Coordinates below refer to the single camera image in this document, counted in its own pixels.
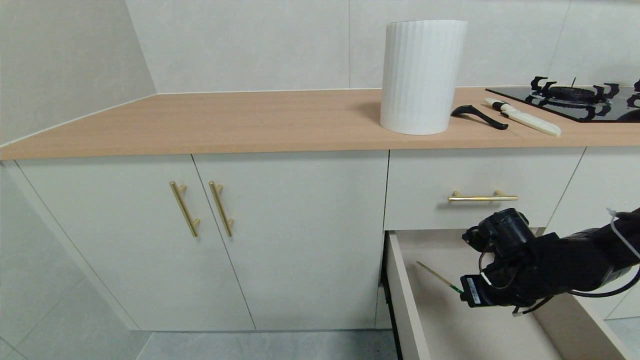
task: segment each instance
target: wooden countertop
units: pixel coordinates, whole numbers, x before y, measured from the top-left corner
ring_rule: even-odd
[[[214,152],[638,146],[640,124],[579,124],[533,106],[519,110],[558,125],[560,137],[502,118],[484,88],[458,88],[453,107],[473,104],[509,124],[451,118],[447,131],[402,135],[380,126],[381,90],[161,94],[89,115],[0,148],[0,159]]]

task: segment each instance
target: white knife handle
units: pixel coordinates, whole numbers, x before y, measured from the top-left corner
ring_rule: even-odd
[[[544,121],[533,115],[523,113],[522,111],[514,108],[504,101],[492,99],[490,97],[487,97],[484,101],[487,104],[491,105],[494,109],[499,110],[501,114],[506,115],[509,119],[513,119],[521,123],[522,125],[529,126],[532,129],[553,136],[560,136],[560,134],[562,133],[560,128],[556,125],[551,124],[548,121]]]

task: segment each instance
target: black glass cooktop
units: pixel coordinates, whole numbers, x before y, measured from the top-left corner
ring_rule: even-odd
[[[536,77],[532,87],[488,88],[489,92],[506,96],[533,105],[577,122],[640,122],[640,92],[633,87],[618,87],[616,84],[604,86],[538,86],[541,79]],[[584,97],[556,97],[556,93],[576,93]]]

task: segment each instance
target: gold handle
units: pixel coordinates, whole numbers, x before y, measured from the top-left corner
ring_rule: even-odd
[[[187,190],[187,186],[186,185],[180,185],[180,187],[178,187],[175,184],[175,181],[172,181],[169,183],[169,186],[171,186],[171,190],[173,191],[173,195],[175,196],[175,200],[178,202],[178,206],[180,206],[180,210],[182,211],[182,214],[184,215],[184,219],[187,220],[187,224],[189,225],[189,230],[191,230],[191,234],[193,235],[194,238],[198,237],[198,233],[196,232],[196,226],[198,226],[198,224],[200,223],[200,219],[197,218],[194,221],[191,221],[191,216],[189,215],[189,210],[187,210],[187,207],[184,205],[184,201],[182,200],[182,197],[180,196],[180,193],[183,192],[184,190]]]
[[[502,191],[496,190],[493,196],[461,196],[460,192],[455,190],[449,197],[449,201],[517,201],[516,195],[504,195]]]
[[[216,186],[216,183],[209,181],[209,188],[211,188],[213,199],[216,201],[216,207],[218,207],[218,212],[222,217],[222,223],[225,226],[225,230],[227,230],[227,236],[232,237],[233,233],[231,233],[231,227],[234,225],[234,219],[230,218],[227,220],[227,214],[225,214],[225,210],[222,208],[222,201],[220,201],[220,194],[222,193],[223,188],[222,184]]]

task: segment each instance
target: ribbed white vase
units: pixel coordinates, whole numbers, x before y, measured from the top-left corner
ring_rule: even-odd
[[[411,135],[449,126],[467,22],[422,20],[387,25],[380,124]]]

